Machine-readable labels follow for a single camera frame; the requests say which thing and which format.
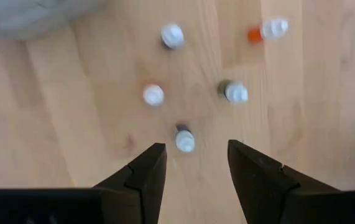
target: wood grain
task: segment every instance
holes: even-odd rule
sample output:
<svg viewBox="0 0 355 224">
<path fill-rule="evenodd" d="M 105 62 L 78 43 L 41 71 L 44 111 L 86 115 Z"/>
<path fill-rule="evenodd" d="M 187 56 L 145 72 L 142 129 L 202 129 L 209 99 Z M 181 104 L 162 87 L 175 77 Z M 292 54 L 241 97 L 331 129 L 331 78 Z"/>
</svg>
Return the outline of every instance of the wood grain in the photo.
<svg viewBox="0 0 355 224">
<path fill-rule="evenodd" d="M 260 45 L 245 30 L 286 17 Z M 185 46 L 160 30 L 181 25 Z M 221 80 L 249 101 L 230 105 Z M 165 103 L 142 100 L 149 83 Z M 174 145 L 187 124 L 196 150 Z M 109 0 L 46 37 L 0 42 L 0 187 L 91 187 L 154 142 L 168 149 L 160 223 L 245 223 L 228 139 L 341 189 L 355 189 L 354 0 Z"/>
</svg>

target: small bottle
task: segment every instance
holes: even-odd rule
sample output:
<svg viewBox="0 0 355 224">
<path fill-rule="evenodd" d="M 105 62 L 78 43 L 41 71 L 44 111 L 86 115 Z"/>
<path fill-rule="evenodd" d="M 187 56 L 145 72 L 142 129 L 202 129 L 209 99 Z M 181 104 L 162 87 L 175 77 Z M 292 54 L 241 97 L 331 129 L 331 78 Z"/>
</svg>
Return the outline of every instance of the small bottle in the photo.
<svg viewBox="0 0 355 224">
<path fill-rule="evenodd" d="M 168 24 L 162 28 L 162 40 L 166 47 L 175 50 L 184 44 L 184 34 L 177 24 Z"/>
<path fill-rule="evenodd" d="M 195 138 L 191 131 L 184 124 L 176 125 L 176 146 L 182 152 L 193 152 L 195 148 Z"/>
<path fill-rule="evenodd" d="M 151 106 L 159 106 L 164 102 L 164 91 L 158 85 L 148 85 L 143 92 L 144 101 Z"/>
<path fill-rule="evenodd" d="M 286 19 L 272 19 L 263 22 L 259 27 L 250 29 L 247 38 L 252 44 L 263 40 L 277 40 L 288 31 L 288 28 L 289 23 Z"/>
<path fill-rule="evenodd" d="M 231 103 L 245 103 L 248 100 L 246 87 L 237 81 L 223 80 L 218 86 L 218 93 Z"/>
</svg>

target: white plastic cap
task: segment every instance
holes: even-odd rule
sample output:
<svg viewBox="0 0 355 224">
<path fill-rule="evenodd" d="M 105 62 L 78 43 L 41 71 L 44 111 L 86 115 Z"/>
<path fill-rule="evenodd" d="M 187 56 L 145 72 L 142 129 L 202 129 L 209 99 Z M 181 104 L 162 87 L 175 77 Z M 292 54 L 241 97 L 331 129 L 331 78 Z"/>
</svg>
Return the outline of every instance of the white plastic cap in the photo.
<svg viewBox="0 0 355 224">
<path fill-rule="evenodd" d="M 176 135 L 176 146 L 182 152 L 192 152 L 195 148 L 195 138 L 189 131 L 179 131 Z"/>
<path fill-rule="evenodd" d="M 226 87 L 226 98 L 232 103 L 245 103 L 248 100 L 247 89 L 242 83 L 230 83 Z"/>
<path fill-rule="evenodd" d="M 164 102 L 164 91 L 158 85 L 149 85 L 144 90 L 144 101 L 151 106 L 158 106 Z"/>
<path fill-rule="evenodd" d="M 261 34 L 265 40 L 276 40 L 282 37 L 289 28 L 286 19 L 273 19 L 263 23 Z"/>
<path fill-rule="evenodd" d="M 169 24 L 162 28 L 162 40 L 170 49 L 177 49 L 184 44 L 184 34 L 177 24 Z"/>
</svg>

